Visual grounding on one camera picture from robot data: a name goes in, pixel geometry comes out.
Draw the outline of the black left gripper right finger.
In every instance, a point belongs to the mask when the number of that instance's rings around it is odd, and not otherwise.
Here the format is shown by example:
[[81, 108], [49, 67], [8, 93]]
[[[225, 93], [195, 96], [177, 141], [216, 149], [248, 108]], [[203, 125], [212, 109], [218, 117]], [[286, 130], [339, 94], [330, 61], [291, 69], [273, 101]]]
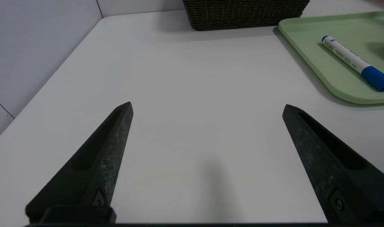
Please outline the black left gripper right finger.
[[384, 224], [384, 173], [308, 113], [282, 114], [329, 224]]

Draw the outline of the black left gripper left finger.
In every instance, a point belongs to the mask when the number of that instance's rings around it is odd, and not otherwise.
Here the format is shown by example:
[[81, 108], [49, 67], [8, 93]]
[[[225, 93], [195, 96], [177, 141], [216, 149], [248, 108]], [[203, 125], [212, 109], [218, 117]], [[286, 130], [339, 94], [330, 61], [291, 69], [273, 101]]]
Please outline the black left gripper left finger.
[[116, 107], [27, 204], [30, 224], [114, 224], [111, 208], [133, 118], [130, 102]]

